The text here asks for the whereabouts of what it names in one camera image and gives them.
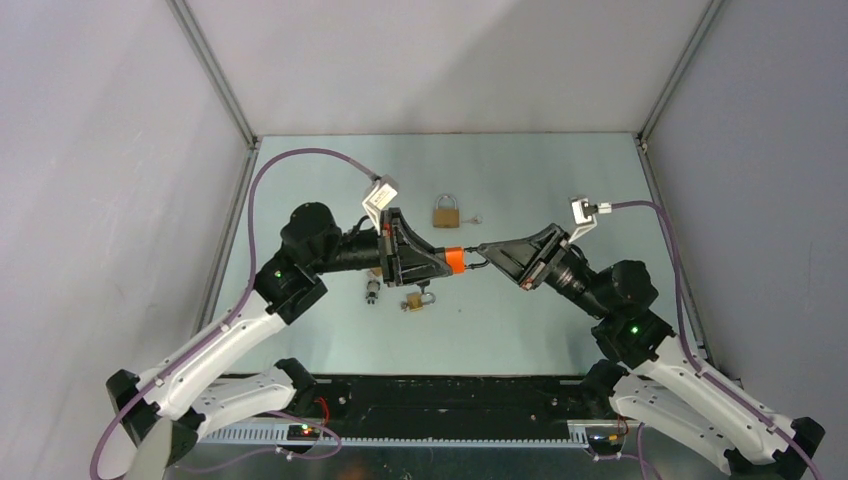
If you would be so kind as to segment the orange black padlock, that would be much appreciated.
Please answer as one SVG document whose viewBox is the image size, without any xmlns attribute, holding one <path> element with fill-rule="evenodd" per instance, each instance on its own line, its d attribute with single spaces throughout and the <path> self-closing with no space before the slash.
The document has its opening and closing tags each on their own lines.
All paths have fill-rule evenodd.
<svg viewBox="0 0 848 480">
<path fill-rule="evenodd" d="M 445 247 L 444 260 L 450 267 L 453 274 L 462 274 L 468 271 L 485 268 L 490 264 L 488 259 L 484 259 L 483 261 L 476 263 L 466 262 L 466 257 L 468 255 L 476 254 L 477 252 L 477 247 Z"/>
</svg>

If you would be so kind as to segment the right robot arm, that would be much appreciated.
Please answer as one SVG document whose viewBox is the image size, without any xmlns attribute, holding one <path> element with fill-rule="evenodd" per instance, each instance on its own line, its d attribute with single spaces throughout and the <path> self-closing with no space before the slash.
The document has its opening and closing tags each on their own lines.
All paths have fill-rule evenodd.
<svg viewBox="0 0 848 480">
<path fill-rule="evenodd" d="M 556 225 L 476 251 L 522 289 L 547 285 L 597 319 L 591 334 L 604 357 L 581 392 L 591 416 L 615 412 L 644 423 L 731 479 L 800 479 L 814 470 L 823 427 L 755 400 L 686 347 L 651 311 L 658 292 L 643 262 L 596 272 Z"/>
</svg>

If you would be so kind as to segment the right aluminium frame post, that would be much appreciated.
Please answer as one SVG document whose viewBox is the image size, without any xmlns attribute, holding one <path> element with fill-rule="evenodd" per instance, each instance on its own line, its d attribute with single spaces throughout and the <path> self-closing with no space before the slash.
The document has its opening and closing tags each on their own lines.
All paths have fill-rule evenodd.
<svg viewBox="0 0 848 480">
<path fill-rule="evenodd" d="M 642 153 L 646 154 L 648 152 L 650 138 L 726 4 L 727 1 L 725 0 L 710 0 L 701 12 L 695 27 L 688 36 L 684 47 L 675 60 L 670 73 L 665 79 L 659 94 L 636 135 L 637 145 Z"/>
</svg>

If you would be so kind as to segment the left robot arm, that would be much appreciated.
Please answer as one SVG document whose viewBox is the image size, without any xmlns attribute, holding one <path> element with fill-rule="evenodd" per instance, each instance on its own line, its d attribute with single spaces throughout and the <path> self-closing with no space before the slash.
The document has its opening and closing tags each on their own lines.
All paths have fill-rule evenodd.
<svg viewBox="0 0 848 480">
<path fill-rule="evenodd" d="M 159 365 L 137 375 L 120 370 L 107 381 L 119 423 L 142 446 L 154 426 L 172 429 L 166 463 L 183 458 L 200 439 L 271 411 L 304 416 L 316 403 L 315 380 L 296 359 L 265 373 L 215 386 L 232 364 L 294 323 L 327 292 L 326 273 L 380 269 L 386 285 L 424 285 L 465 270 L 461 247 L 437 248 L 412 231 L 391 208 L 376 227 L 348 232 L 318 202 L 294 210 L 281 246 L 262 266 L 236 305 Z"/>
</svg>

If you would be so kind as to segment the small closed brass padlock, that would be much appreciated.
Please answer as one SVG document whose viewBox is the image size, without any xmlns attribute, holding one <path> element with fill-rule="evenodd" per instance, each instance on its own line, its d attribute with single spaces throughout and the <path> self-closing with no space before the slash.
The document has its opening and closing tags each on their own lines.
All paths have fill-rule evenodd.
<svg viewBox="0 0 848 480">
<path fill-rule="evenodd" d="M 404 312 L 415 312 L 436 302 L 436 295 L 432 292 L 418 291 L 409 293 L 401 302 L 400 308 Z"/>
</svg>

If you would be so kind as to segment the left aluminium frame post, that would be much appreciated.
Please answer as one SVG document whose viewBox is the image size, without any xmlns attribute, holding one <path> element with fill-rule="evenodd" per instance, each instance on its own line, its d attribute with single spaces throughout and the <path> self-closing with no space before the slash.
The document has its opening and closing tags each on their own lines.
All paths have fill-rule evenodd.
<svg viewBox="0 0 848 480">
<path fill-rule="evenodd" d="M 167 0 L 166 4 L 243 143 L 248 149 L 255 149 L 258 143 L 257 134 L 250 125 L 236 92 L 190 3 L 185 0 Z"/>
</svg>

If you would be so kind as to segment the large brass padlock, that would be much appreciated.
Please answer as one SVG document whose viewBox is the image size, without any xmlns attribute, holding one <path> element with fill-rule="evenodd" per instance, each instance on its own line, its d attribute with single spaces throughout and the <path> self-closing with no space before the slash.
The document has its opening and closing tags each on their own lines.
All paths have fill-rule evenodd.
<svg viewBox="0 0 848 480">
<path fill-rule="evenodd" d="M 451 194 L 443 194 L 435 200 L 432 226 L 437 229 L 455 229 L 461 225 L 458 201 Z"/>
</svg>

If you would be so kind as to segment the aluminium frame post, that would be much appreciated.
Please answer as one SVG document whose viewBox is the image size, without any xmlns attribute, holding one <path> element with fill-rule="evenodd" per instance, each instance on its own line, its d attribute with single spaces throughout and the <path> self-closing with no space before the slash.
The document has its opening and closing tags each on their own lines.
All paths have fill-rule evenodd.
<svg viewBox="0 0 848 480">
<path fill-rule="evenodd" d="M 642 153 L 646 154 L 648 152 L 650 138 L 726 4 L 727 1 L 725 0 L 710 0 L 701 12 L 695 27 L 688 36 L 684 47 L 675 60 L 670 73 L 665 79 L 659 94 L 636 135 L 637 145 Z"/>
<path fill-rule="evenodd" d="M 185 0 L 167 0 L 166 4 L 243 143 L 248 149 L 255 149 L 258 143 L 257 134 L 250 125 L 236 92 L 190 3 Z"/>
</svg>

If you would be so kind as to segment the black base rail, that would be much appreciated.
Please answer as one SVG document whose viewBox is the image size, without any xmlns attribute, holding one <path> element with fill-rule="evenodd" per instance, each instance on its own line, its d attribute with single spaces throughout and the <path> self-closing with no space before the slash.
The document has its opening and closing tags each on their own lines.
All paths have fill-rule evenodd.
<svg viewBox="0 0 848 480">
<path fill-rule="evenodd" d="M 618 414 L 580 376 L 319 375 L 287 412 L 353 440 L 567 440 L 570 427 Z"/>
</svg>

